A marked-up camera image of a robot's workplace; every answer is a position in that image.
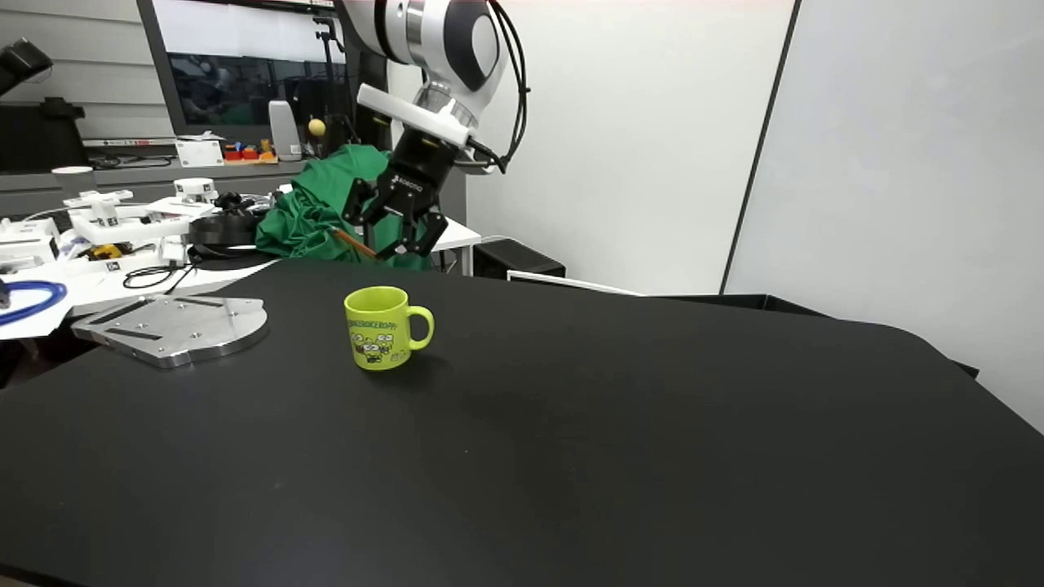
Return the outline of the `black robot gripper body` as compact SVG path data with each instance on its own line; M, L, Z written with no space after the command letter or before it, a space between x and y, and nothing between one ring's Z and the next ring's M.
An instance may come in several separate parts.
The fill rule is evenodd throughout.
M457 146L420 131L404 131L375 183L367 218L404 214L414 225L439 225L439 186Z

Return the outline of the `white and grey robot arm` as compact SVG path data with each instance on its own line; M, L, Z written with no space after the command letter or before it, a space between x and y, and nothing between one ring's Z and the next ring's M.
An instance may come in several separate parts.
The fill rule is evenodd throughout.
M452 168L507 173L528 123L525 47L499 0L339 0L364 49L420 70L414 103L360 84L357 103L402 123L377 179L357 179L345 223L373 235L386 218L399 235L377 257L426 254L448 229L439 189ZM477 138L501 73L515 80L515 121L501 153Z

